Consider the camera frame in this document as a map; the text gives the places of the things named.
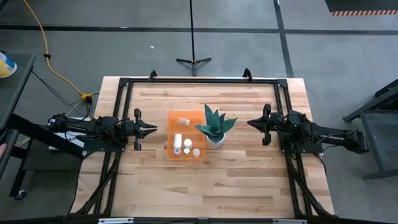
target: translucent orange bin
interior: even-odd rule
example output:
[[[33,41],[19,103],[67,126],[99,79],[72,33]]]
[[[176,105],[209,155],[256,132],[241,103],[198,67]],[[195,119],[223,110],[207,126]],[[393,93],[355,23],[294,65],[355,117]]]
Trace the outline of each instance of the translucent orange bin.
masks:
[[[178,124],[178,119],[189,119],[189,126]],[[205,135],[197,128],[198,124],[205,123],[205,114],[203,111],[170,111],[169,112],[169,125],[167,128],[167,158],[170,160],[200,160],[205,158],[206,139]],[[174,154],[174,135],[182,134],[182,153],[181,155]],[[189,154],[184,153],[184,140],[192,140],[192,148]],[[193,156],[194,149],[200,150],[200,156],[195,158]]]

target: concrete floor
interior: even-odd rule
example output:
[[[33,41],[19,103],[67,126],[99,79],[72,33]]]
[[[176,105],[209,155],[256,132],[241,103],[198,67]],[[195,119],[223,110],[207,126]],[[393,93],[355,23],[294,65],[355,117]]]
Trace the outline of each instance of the concrete floor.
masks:
[[[117,0],[117,4],[107,0],[29,2],[47,25],[189,27],[189,5],[184,0]],[[286,29],[398,29],[397,16],[331,17],[324,1],[279,2]],[[272,0],[193,3],[196,27],[277,28]],[[7,4],[0,13],[0,23],[35,25],[21,0]],[[149,75],[151,70],[158,75],[190,75],[188,67],[175,62],[177,57],[191,57],[189,33],[46,34],[54,69],[85,92],[99,90],[105,75]],[[248,67],[255,77],[286,77],[278,34],[197,33],[195,40],[197,58],[213,58],[199,68],[199,76],[239,77]],[[397,78],[395,35],[287,35],[287,43],[294,77],[304,78],[314,121],[322,126],[360,128],[358,122],[348,126],[341,118]],[[35,53],[36,73],[70,101],[78,98],[73,89],[48,71],[39,31],[0,30],[0,49]],[[69,110],[33,76],[16,109],[18,114],[40,124],[53,114]],[[84,113],[85,107],[78,110]],[[327,150],[325,163],[337,215],[398,222],[398,178],[362,181],[362,175],[377,170],[371,153],[359,156],[336,147]],[[18,166],[19,161],[12,159],[0,181],[1,220],[68,212],[75,193],[76,172],[29,173],[24,181],[29,194],[17,202],[7,194]]]

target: succulent plant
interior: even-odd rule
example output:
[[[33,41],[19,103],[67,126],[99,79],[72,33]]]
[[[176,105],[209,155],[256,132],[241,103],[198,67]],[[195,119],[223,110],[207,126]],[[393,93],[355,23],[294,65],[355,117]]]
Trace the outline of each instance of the succulent plant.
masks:
[[[225,113],[218,115],[218,110],[214,113],[210,107],[205,105],[206,125],[196,125],[195,127],[203,134],[207,135],[210,141],[218,143],[235,124],[237,118],[224,120]]]

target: caster wheel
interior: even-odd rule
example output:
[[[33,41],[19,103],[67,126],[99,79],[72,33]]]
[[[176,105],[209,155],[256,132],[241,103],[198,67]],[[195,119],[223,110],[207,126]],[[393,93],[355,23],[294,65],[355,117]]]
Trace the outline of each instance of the caster wheel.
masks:
[[[15,200],[22,200],[26,196],[25,190],[20,190],[18,195],[14,197]]]

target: butcher block tabletop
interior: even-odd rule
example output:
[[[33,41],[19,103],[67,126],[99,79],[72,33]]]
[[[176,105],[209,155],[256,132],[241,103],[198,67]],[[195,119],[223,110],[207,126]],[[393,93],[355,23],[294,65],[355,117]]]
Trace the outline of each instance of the butcher block tabletop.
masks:
[[[112,116],[120,77],[104,77],[95,117]],[[312,120],[304,80],[287,79],[293,110]],[[119,115],[122,115],[124,88]],[[285,99],[281,94],[284,114]],[[134,108],[142,120],[157,131],[141,141],[135,151],[134,137],[122,153],[116,182],[112,217],[211,217],[293,218],[292,197],[285,157],[275,132],[269,146],[261,134],[247,124],[262,116],[266,103],[276,111],[274,87],[250,83],[134,83],[128,117]],[[166,157],[167,118],[172,110],[203,110],[238,118],[219,149],[206,149],[202,161],[170,161]],[[88,200],[98,186],[103,152],[94,152],[81,166],[72,212]],[[302,154],[309,189],[333,213],[325,170],[319,158]],[[300,208],[304,212],[302,193]],[[103,205],[108,189],[104,191]]]

